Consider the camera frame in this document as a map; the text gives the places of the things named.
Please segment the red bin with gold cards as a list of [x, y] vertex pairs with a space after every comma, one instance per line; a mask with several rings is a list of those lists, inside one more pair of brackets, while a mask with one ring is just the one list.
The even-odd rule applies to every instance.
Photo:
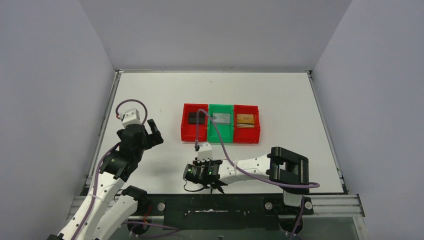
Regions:
[[[237, 114], [253, 114], [255, 118], [255, 126], [251, 128], [237, 127], [236, 126]], [[260, 141], [260, 133], [261, 133], [258, 106], [235, 104], [233, 106], [233, 116], [234, 116], [233, 143], [258, 144]]]

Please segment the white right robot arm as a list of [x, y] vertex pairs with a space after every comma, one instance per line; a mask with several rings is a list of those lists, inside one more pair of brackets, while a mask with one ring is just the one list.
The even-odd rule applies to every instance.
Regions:
[[315, 188], [309, 178], [309, 159], [279, 146], [259, 157], [228, 160], [214, 159], [212, 147], [203, 144], [197, 157], [186, 165], [182, 178], [220, 192], [236, 182], [257, 180], [281, 188], [283, 203], [290, 207], [300, 207], [304, 195]]

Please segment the red bin with black card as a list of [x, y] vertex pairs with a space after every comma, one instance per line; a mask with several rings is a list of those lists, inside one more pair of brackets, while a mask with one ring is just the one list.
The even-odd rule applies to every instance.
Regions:
[[[196, 140], [196, 124], [188, 124], [188, 115], [190, 112], [195, 112], [199, 109], [204, 111], [209, 110], [208, 104], [185, 103], [183, 105], [180, 137], [183, 142], [194, 142]], [[198, 141], [206, 142], [208, 138], [208, 118], [203, 112], [199, 113], [199, 132]]]

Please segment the green plastic bin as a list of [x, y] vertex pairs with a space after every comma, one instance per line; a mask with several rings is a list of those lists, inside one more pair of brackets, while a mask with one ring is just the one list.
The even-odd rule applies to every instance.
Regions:
[[[212, 113], [228, 113], [231, 115], [230, 124], [216, 124], [224, 143], [233, 143], [234, 139], [234, 106], [229, 104], [210, 104], [208, 106], [208, 114], [212, 117]], [[219, 136], [214, 124], [208, 120], [207, 140], [210, 143], [219, 143]]]

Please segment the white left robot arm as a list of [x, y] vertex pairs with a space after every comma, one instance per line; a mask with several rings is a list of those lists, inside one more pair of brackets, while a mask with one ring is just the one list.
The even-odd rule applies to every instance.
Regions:
[[163, 138], [153, 119], [147, 120], [151, 133], [144, 124], [132, 123], [120, 129], [120, 139], [99, 161], [92, 179], [92, 187], [71, 220], [50, 240], [88, 240], [92, 238], [108, 204], [138, 167], [144, 151], [162, 144]]

